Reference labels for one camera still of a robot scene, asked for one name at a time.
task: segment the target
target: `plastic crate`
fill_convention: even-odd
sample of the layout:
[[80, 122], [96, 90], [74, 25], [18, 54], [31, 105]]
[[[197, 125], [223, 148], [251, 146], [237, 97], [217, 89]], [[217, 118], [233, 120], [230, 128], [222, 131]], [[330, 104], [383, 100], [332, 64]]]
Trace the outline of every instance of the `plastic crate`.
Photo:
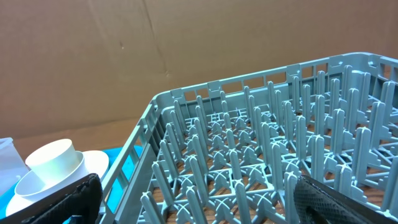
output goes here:
[[[117, 179], [123, 196], [114, 212], [103, 202], [100, 222], [165, 223], [172, 213], [206, 223], [205, 209], [214, 223], [298, 223], [302, 173], [396, 220], [397, 69], [398, 60], [352, 53], [158, 94], [103, 181], [105, 195]], [[268, 82], [276, 73], [285, 82]], [[252, 79], [258, 88], [245, 86]], [[223, 91], [235, 82], [240, 89]], [[364, 188], [383, 201], [370, 203]]]

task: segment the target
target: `brown cardboard backdrop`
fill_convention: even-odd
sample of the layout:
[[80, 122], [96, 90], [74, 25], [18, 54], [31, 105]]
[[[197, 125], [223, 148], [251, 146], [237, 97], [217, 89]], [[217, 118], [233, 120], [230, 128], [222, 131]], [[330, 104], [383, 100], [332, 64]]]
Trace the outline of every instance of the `brown cardboard backdrop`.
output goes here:
[[320, 57], [398, 57], [397, 7], [395, 0], [0, 0], [0, 137], [137, 118], [161, 91]]

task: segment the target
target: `wooden table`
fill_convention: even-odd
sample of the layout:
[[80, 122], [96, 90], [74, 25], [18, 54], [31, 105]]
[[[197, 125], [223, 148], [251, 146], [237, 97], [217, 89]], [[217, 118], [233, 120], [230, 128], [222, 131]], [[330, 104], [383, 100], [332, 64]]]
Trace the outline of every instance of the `wooden table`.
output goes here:
[[[55, 141], [61, 138], [70, 138], [73, 141], [73, 145], [78, 151], [89, 151], [89, 150], [103, 150], [110, 149], [113, 147], [121, 147], [130, 136], [131, 131], [137, 123], [137, 119], [127, 119], [123, 121], [115, 121], [105, 124], [99, 124], [96, 126], [71, 129], [60, 131], [57, 133], [43, 134], [40, 136], [33, 136], [23, 139], [15, 139], [14, 144], [19, 151], [19, 154], [25, 159], [31, 152], [38, 149], [51, 141]], [[248, 179], [244, 178], [244, 183], [247, 184]], [[261, 184], [252, 186], [254, 189], [264, 188]], [[370, 187], [362, 187], [365, 196], [368, 200], [376, 205], [380, 206], [384, 192], [381, 190], [373, 189]], [[227, 194], [228, 190], [217, 192], [217, 194]], [[154, 197], [157, 202], [163, 200], [162, 192], [159, 189], [155, 189]], [[284, 215], [284, 209], [281, 205], [276, 205], [277, 212]], [[232, 209], [236, 218], [239, 218], [239, 210], [237, 206]], [[254, 216], [255, 211], [250, 209], [251, 215]], [[207, 220], [211, 223], [215, 219], [215, 212], [209, 208], [205, 208], [205, 214]], [[175, 223], [177, 218], [176, 212], [170, 212], [168, 215], [167, 223]], [[273, 223], [270, 220], [264, 220], [264, 223]]]

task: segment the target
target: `blue mat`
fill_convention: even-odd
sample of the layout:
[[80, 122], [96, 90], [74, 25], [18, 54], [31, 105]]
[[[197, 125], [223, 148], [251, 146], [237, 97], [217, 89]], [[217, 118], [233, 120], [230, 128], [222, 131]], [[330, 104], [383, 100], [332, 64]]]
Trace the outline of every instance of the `blue mat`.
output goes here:
[[[134, 148], [135, 148], [138, 156], [141, 157], [142, 147], [134, 146]], [[119, 155], [121, 149], [122, 148], [120, 147], [120, 148], [115, 148], [115, 149], [104, 150], [104, 152], [109, 157], [109, 167], [112, 166], [112, 164], [116, 160], [117, 156]], [[123, 171], [124, 175], [126, 175], [127, 178], [131, 177], [131, 175], [134, 171], [134, 164], [132, 163], [132, 159], [130, 156], [127, 157], [126, 162], [123, 164], [122, 171]], [[0, 219], [6, 217], [6, 208], [7, 208], [8, 202], [14, 196], [14, 189], [15, 189], [16, 185], [17, 184], [12, 186], [6, 193], [4, 193], [0, 197]], [[112, 212], [114, 212], [116, 210], [116, 207], [118, 206], [122, 195], [123, 195], [123, 189], [122, 189], [119, 181], [116, 179], [116, 181], [112, 185], [112, 190], [111, 190], [111, 193], [110, 193], [108, 201], [107, 201], [107, 204]]]

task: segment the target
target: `white plastic bin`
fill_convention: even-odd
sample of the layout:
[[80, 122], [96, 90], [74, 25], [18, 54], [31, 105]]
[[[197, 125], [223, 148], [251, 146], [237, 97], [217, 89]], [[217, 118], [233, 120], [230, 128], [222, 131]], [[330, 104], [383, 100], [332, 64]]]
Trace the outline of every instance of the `white plastic bin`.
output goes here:
[[12, 143], [12, 138], [0, 139], [0, 196], [28, 171]]

